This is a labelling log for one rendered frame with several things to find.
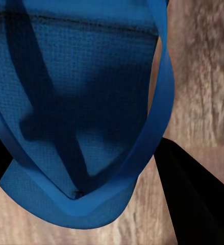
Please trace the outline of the sandal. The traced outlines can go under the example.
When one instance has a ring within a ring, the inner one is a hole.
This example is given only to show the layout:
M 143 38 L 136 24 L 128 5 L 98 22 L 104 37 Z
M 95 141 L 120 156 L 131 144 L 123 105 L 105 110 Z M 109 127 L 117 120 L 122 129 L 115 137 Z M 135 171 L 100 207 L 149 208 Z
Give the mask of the sandal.
M 168 3 L 0 0 L 0 187 L 23 209 L 80 230 L 123 213 L 172 113 Z

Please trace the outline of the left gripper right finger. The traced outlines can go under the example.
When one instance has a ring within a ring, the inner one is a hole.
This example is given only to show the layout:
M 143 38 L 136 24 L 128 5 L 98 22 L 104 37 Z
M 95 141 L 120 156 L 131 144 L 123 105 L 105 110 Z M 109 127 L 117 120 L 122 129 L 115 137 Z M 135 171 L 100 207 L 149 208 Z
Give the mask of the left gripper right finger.
M 224 184 L 170 139 L 154 157 L 178 245 L 224 245 Z

